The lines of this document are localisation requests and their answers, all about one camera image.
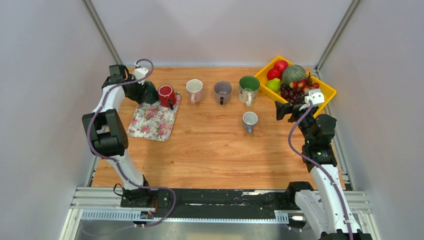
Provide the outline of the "dark green mug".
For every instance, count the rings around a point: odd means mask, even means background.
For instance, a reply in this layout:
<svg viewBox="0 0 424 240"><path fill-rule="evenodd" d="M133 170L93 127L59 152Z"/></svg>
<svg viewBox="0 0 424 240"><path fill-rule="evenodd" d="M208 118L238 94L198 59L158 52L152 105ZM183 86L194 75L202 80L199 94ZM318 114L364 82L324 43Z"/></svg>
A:
<svg viewBox="0 0 424 240"><path fill-rule="evenodd" d="M142 85L142 102L146 104L155 104L159 101L155 85L146 80Z"/></svg>

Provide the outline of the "grey blue mug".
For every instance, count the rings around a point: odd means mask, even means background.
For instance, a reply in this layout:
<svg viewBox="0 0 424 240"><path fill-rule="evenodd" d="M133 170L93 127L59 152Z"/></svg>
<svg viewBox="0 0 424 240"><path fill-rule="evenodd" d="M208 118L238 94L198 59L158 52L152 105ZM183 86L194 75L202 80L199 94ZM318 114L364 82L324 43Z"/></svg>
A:
<svg viewBox="0 0 424 240"><path fill-rule="evenodd" d="M245 112L242 116L243 129L250 135L257 124L259 118L256 113L252 111Z"/></svg>

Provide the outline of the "cream floral mug green inside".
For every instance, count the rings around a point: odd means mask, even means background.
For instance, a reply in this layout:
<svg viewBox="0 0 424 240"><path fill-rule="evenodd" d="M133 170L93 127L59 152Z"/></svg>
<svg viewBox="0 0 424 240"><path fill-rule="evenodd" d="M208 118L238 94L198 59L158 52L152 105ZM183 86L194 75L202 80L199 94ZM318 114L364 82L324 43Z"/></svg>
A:
<svg viewBox="0 0 424 240"><path fill-rule="evenodd" d="M258 96L259 88L260 82L255 76L243 76L238 84L238 100L247 107L251 107Z"/></svg>

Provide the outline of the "pink faceted mug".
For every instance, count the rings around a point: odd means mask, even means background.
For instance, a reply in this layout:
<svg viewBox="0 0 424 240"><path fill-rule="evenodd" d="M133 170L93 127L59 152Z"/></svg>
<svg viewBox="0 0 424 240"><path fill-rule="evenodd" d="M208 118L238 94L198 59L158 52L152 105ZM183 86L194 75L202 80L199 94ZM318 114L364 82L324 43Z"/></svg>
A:
<svg viewBox="0 0 424 240"><path fill-rule="evenodd" d="M204 98L203 83L199 79L191 79L186 83L188 99L192 104L199 103Z"/></svg>

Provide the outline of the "mauve mug black handle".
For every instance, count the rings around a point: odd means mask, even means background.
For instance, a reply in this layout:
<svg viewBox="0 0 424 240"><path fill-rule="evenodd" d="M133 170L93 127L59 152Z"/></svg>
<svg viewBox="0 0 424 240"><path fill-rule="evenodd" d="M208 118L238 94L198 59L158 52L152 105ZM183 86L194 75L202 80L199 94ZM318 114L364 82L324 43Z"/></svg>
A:
<svg viewBox="0 0 424 240"><path fill-rule="evenodd" d="M215 100L222 106L230 102L232 85L228 81L219 81L214 85Z"/></svg>

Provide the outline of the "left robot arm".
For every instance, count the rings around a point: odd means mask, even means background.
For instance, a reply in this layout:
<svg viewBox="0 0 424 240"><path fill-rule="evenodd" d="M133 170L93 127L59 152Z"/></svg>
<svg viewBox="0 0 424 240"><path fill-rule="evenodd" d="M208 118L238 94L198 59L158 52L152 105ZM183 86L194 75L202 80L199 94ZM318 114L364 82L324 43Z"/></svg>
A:
<svg viewBox="0 0 424 240"><path fill-rule="evenodd" d="M121 64L109 66L109 76L102 85L102 96L96 108L82 116L82 123L91 152L112 165L122 183L116 184L122 192L122 207L144 208L153 203L144 175L137 170L128 152L129 140L118 111L124 98L142 104L148 86L144 80L149 70L141 68L141 80L130 74Z"/></svg>

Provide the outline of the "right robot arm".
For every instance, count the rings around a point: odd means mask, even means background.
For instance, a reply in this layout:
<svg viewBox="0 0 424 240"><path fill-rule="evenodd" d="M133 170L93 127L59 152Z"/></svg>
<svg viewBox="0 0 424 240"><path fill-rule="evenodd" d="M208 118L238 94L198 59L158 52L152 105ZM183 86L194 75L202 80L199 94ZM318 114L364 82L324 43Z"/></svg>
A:
<svg viewBox="0 0 424 240"><path fill-rule="evenodd" d="M339 179L339 169L331 141L337 120L327 114L314 116L317 107L311 102L291 105L275 102L276 120L289 115L294 123L288 145L301 157L311 174L319 195L307 181L290 182L286 204L300 208L318 240L370 240L349 208Z"/></svg>

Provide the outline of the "right arm base link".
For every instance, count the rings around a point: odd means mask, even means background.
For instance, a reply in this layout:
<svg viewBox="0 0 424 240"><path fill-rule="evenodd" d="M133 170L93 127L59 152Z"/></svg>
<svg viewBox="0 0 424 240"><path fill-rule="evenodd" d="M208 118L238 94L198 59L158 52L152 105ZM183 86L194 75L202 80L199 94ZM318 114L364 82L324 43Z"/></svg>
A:
<svg viewBox="0 0 424 240"><path fill-rule="evenodd" d="M319 239L321 234L326 232L327 219L312 185L307 181L292 181L288 184L286 190L290 201L301 209L314 234Z"/></svg>

